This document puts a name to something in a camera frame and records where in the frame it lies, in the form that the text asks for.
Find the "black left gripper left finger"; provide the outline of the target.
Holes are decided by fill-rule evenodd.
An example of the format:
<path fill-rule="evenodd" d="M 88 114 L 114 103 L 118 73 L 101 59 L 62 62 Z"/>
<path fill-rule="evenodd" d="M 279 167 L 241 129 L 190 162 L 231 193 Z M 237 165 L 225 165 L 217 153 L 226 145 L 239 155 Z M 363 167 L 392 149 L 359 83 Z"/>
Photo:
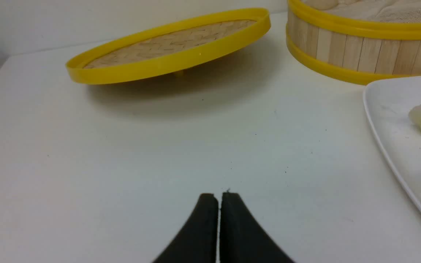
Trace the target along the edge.
<path fill-rule="evenodd" d="M 180 231 L 154 260 L 155 263 L 215 263 L 219 203 L 202 193 Z"/>

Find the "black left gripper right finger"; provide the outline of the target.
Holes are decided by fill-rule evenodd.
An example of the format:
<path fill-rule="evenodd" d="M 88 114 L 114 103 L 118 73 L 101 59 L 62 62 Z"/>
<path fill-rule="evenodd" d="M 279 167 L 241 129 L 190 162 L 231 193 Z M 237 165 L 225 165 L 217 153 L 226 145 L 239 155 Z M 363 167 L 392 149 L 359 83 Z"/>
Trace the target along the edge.
<path fill-rule="evenodd" d="M 223 193 L 220 216 L 221 263 L 292 263 L 250 213 L 238 193 Z"/>

